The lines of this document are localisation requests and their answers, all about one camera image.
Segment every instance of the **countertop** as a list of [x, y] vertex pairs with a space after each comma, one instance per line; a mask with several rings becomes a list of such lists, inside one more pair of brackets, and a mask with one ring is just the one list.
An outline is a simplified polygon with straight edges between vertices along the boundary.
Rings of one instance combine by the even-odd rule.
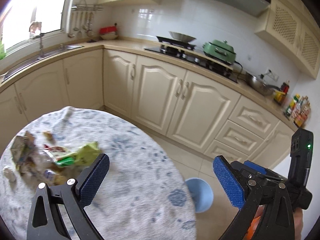
[[201, 68], [197, 65], [194, 65], [192, 63], [188, 63], [186, 61], [183, 61], [181, 59], [176, 59], [170, 56], [166, 56], [160, 53], [151, 52], [144, 50], [145, 47], [152, 47], [157, 46], [157, 42], [153, 41], [144, 41], [144, 40], [138, 40], [138, 39], [130, 39], [130, 40], [113, 40], [113, 41], [97, 41], [94, 43], [79, 43], [77, 45], [82, 45], [82, 48], [73, 49], [70, 51], [66, 51], [60, 54], [57, 54], [55, 56], [49, 57], [47, 59], [44, 59], [40, 62], [37, 62], [24, 70], [20, 71], [16, 75], [12, 76], [11, 78], [7, 79], [5, 82], [0, 84], [0, 93], [15, 83], [17, 80], [22, 78], [23, 76], [31, 73], [32, 71], [41, 68], [45, 65], [48, 65], [50, 63], [53, 63], [57, 60], [61, 60], [66, 57], [70, 57], [72, 55], [76, 55], [79, 53], [84, 53], [87, 51], [92, 51], [96, 49], [113, 49], [113, 50], [119, 50], [119, 51], [125, 51], [129, 53], [134, 53], [137, 55], [145, 56], [145, 57], [151, 57], [154, 59], [162, 60], [164, 62], [168, 62], [170, 64], [177, 65], [179, 67], [183, 67], [185, 69], [191, 70], [193, 72], [196, 72], [198, 74], [201, 74], [203, 76], [206, 76], [212, 80], [215, 80], [235, 91], [240, 93], [241, 95], [251, 99], [258, 105], [262, 106], [267, 111], [271, 112], [274, 116], [276, 116], [278, 119], [280, 119], [282, 122], [284, 122], [287, 126], [289, 126], [292, 130], [296, 131], [297, 127], [290, 122], [282, 113], [282, 108], [275, 104], [273, 102], [272, 97], [264, 97], [263, 95], [259, 94], [257, 91], [249, 87], [245, 81], [239, 80], [238, 83], [235, 83], [231, 80], [228, 80], [227, 78], [224, 78], [216, 73], [213, 73], [209, 70], [206, 70], [204, 68]]

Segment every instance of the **red container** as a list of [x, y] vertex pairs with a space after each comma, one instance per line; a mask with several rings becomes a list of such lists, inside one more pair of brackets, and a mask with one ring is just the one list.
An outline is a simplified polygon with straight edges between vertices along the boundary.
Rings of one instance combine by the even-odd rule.
[[109, 26], [109, 27], [104, 27], [101, 28], [99, 33], [101, 35], [106, 34], [106, 33], [111, 33], [111, 32], [116, 32], [117, 31], [117, 27], [116, 26]]

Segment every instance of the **kitchen sink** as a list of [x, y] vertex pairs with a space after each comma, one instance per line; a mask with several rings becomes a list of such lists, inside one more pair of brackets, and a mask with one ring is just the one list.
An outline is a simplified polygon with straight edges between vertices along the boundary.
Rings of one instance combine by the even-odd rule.
[[37, 55], [34, 56], [30, 59], [27, 59], [26, 61], [14, 66], [12, 69], [10, 69], [5, 75], [4, 75], [4, 79], [2, 82], [6, 81], [8, 78], [12, 77], [13, 75], [15, 75], [16, 73], [20, 72], [21, 70], [25, 69], [26, 67], [29, 67], [30, 65], [39, 62], [45, 58], [49, 58], [52, 57], [54, 55], [57, 55], [59, 53], [68, 51], [68, 50], [72, 50], [72, 49], [78, 49], [81, 48], [83, 46], [78, 46], [78, 45], [66, 45], [66, 46], [60, 46], [60, 48], [58, 49], [54, 49], [54, 50], [50, 50], [46, 53], [43, 54], [43, 56]]

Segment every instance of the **round table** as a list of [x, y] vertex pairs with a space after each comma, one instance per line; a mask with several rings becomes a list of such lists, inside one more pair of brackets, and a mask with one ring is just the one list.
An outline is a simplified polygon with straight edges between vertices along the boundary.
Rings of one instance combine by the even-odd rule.
[[[194, 240], [195, 209], [188, 188], [164, 150], [133, 124], [97, 110], [65, 107], [28, 124], [39, 149], [48, 141], [42, 131], [51, 131], [55, 145], [75, 151], [98, 141], [109, 156], [110, 169], [92, 204], [85, 211], [107, 239]], [[31, 203], [40, 181], [27, 182], [15, 170], [10, 147], [0, 159], [0, 215], [17, 240], [26, 240]], [[9, 183], [2, 169], [9, 165], [16, 182]], [[79, 239], [60, 206], [72, 239]]]

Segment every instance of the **power outlet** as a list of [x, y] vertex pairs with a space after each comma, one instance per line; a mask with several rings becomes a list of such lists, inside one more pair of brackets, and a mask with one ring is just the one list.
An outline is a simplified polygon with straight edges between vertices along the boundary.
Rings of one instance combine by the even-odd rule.
[[278, 81], [279, 76], [278, 76], [276, 73], [274, 73], [271, 69], [267, 69], [266, 73], [268, 73], [268, 76], [269, 76], [272, 80], [274, 80], [275, 82]]

